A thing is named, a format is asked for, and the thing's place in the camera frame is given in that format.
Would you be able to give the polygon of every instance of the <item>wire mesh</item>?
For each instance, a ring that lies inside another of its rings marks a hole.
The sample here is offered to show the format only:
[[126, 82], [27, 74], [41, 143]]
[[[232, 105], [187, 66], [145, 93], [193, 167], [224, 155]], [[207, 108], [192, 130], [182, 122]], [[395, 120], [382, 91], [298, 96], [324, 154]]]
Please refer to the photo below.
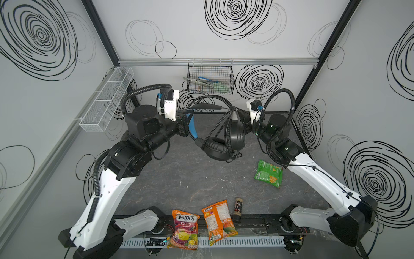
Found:
[[194, 94], [233, 94], [235, 80], [231, 60], [219, 60], [218, 65], [203, 65], [207, 60], [189, 60], [187, 92]]
[[79, 126], [86, 132], [104, 132], [124, 96], [134, 72], [131, 67], [117, 67], [86, 112]]

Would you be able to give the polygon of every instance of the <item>white wire basket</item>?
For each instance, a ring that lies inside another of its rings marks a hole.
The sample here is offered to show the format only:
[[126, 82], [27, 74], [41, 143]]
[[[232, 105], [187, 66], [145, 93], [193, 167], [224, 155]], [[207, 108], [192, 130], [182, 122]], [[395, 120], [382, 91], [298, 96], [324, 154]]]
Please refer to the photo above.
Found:
[[104, 132], [134, 76], [131, 67], [116, 67], [89, 107], [79, 126], [86, 132]]

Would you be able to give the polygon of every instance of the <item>black wire basket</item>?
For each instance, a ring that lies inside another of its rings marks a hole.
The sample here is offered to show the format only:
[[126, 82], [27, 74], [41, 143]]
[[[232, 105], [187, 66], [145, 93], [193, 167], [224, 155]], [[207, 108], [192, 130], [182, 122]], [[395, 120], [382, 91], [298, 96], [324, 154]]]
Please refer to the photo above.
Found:
[[235, 80], [230, 59], [188, 60], [187, 92], [189, 94], [233, 94]]

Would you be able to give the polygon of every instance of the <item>orange candy bag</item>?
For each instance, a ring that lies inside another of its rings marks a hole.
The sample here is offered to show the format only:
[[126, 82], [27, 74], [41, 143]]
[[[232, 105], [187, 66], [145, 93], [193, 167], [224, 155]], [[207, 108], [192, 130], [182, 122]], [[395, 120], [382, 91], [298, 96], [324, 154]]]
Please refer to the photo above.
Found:
[[197, 249], [197, 220], [199, 215], [184, 211], [173, 211], [175, 231], [167, 247], [178, 247], [189, 250]]
[[238, 234], [231, 220], [227, 200], [217, 202], [201, 210], [207, 223], [209, 245]]

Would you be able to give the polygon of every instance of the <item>barcode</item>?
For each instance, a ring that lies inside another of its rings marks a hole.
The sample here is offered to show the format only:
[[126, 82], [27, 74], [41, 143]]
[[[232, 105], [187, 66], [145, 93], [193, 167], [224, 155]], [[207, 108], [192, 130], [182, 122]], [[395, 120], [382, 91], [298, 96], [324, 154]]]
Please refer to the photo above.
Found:
[[214, 236], [211, 237], [211, 239], [213, 239], [213, 240], [217, 240], [217, 239], [220, 239], [220, 238], [221, 238], [221, 234], [214, 235]]

